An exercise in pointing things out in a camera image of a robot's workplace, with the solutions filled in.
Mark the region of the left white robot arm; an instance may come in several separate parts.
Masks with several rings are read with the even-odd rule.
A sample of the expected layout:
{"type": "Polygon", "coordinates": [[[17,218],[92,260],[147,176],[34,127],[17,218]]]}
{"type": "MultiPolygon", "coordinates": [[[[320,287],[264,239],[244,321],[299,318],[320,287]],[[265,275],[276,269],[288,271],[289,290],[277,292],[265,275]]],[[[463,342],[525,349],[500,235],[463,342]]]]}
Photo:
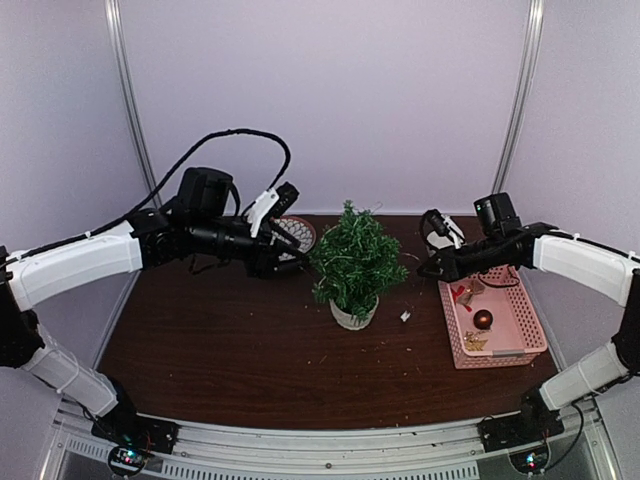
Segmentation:
{"type": "Polygon", "coordinates": [[[53,247],[1,253],[1,364],[23,369],[85,407],[123,444],[137,442],[144,424],[114,380],[84,366],[37,319],[37,304],[118,274],[149,270],[174,260],[212,256],[242,262],[248,276],[265,278],[281,257],[297,264],[299,242],[276,223],[298,199],[290,183],[269,188],[245,213],[225,215],[239,198],[231,175],[191,167],[177,194],[159,209],[141,208],[101,233],[87,232],[53,247]]]}

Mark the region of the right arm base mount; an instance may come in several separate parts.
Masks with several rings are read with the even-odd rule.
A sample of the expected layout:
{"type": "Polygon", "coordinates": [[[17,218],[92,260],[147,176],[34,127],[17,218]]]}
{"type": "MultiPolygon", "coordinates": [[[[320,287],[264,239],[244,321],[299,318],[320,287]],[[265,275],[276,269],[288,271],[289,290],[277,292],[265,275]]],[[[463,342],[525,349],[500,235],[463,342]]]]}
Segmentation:
{"type": "Polygon", "coordinates": [[[486,453],[543,442],[565,431],[561,420],[552,420],[540,426],[526,423],[520,415],[485,418],[477,428],[486,453]]]}

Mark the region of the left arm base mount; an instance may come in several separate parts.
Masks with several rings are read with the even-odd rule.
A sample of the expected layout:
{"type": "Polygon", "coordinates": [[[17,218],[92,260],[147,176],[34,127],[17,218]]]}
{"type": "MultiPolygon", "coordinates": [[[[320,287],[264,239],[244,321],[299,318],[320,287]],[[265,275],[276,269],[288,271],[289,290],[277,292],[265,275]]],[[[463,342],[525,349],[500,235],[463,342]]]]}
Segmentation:
{"type": "Polygon", "coordinates": [[[101,420],[91,428],[91,434],[95,437],[136,450],[162,454],[173,452],[178,433],[177,423],[150,417],[138,417],[125,433],[117,433],[101,420]]]}

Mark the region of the small green christmas tree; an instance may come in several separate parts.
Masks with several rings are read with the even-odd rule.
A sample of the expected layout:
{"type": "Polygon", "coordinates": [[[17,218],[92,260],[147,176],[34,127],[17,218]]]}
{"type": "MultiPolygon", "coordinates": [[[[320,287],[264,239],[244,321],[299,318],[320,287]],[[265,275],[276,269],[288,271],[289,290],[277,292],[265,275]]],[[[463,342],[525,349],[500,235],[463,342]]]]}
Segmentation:
{"type": "Polygon", "coordinates": [[[407,279],[400,256],[400,241],[385,232],[371,211],[346,200],[337,223],[310,252],[310,264],[319,275],[314,299],[329,305],[342,328],[362,330],[371,323],[380,297],[407,279]]]}

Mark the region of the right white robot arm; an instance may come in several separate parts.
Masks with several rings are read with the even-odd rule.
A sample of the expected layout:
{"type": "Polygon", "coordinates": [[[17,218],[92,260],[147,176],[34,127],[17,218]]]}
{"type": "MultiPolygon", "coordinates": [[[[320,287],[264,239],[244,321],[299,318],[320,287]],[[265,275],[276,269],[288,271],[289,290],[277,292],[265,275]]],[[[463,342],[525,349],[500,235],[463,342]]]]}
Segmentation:
{"type": "Polygon", "coordinates": [[[512,430],[519,440],[530,442],[562,408],[638,376],[639,259],[544,222],[524,225],[505,192],[476,200],[474,209],[485,237],[473,243],[438,210],[422,215],[419,226],[432,227],[450,243],[431,249],[417,270],[419,276],[452,283],[493,267],[525,267],[584,285],[624,309],[618,332],[604,346],[523,397],[512,430]]]}

